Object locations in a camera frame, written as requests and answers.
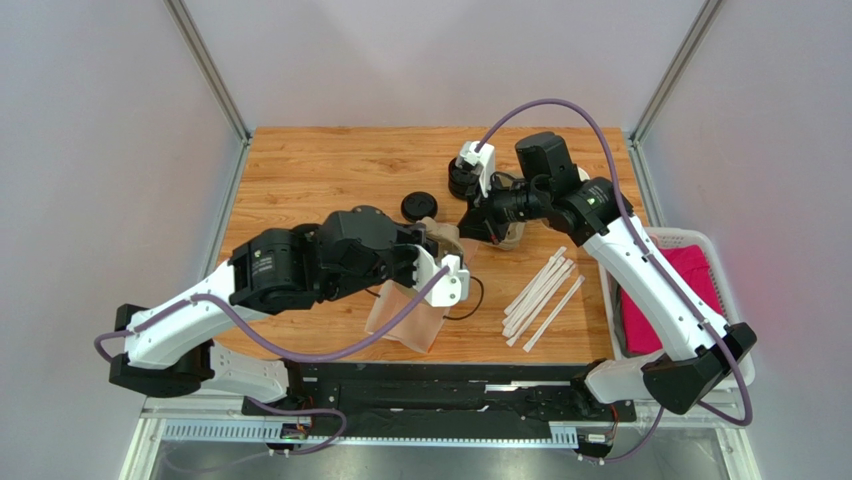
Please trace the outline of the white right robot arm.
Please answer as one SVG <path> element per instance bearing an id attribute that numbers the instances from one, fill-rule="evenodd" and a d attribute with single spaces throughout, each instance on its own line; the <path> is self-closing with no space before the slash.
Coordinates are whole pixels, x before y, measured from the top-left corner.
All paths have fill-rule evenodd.
<path id="1" fill-rule="evenodd" d="M 600 404 L 652 399 L 683 415 L 728 376 L 756 344 L 746 323 L 730 323 L 686 283 L 652 242 L 612 181 L 585 179 L 565 140 L 545 131 L 515 145 L 522 175 L 503 183 L 496 150 L 468 141 L 455 166 L 469 179 L 462 237 L 501 244 L 510 226 L 541 220 L 594 258 L 651 324 L 660 350 L 592 363 L 580 377 Z"/>

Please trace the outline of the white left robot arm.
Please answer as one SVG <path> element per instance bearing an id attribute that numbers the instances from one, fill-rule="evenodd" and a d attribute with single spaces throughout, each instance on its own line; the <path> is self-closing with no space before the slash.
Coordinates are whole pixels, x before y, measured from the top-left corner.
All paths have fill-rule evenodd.
<path id="1" fill-rule="evenodd" d="M 396 223 L 370 206 L 333 212 L 320 224 L 269 229 L 171 301 L 121 307 L 114 334 L 124 350 L 110 358 L 109 380 L 148 397 L 213 389 L 275 402 L 287 393 L 287 362 L 301 355 L 265 341 L 271 358 L 259 360 L 218 344 L 220 333 L 388 281 L 412 288 L 416 302 L 448 307 L 463 293 L 461 266 L 424 226 Z"/>

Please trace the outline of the orange paper bag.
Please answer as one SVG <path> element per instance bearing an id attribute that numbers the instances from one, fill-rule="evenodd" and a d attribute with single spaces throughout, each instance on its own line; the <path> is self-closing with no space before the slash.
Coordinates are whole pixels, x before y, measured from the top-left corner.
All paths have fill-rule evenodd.
<path id="1" fill-rule="evenodd" d="M 405 318 L 384 337 L 415 352 L 426 353 L 449 319 L 450 309 L 478 291 L 470 273 L 478 244 L 461 238 L 459 229 L 452 224 L 430 217 L 417 224 L 425 229 L 427 239 L 437 242 L 438 257 L 432 258 L 427 251 L 419 251 L 415 265 L 421 270 L 413 274 L 413 287 L 404 287 L 394 281 L 383 284 L 378 289 L 378 298 L 367 317 L 364 331 L 375 333 L 403 308 L 411 306 Z"/>

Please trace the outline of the black cup lid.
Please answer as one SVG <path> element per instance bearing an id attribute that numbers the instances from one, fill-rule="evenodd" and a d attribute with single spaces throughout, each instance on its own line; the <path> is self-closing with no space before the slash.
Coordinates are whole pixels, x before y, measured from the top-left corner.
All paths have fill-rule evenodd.
<path id="1" fill-rule="evenodd" d="M 411 192 L 400 203 L 402 217 L 408 222 L 418 222 L 425 218 L 435 218 L 438 210 L 437 199 L 432 194 L 424 191 Z"/>

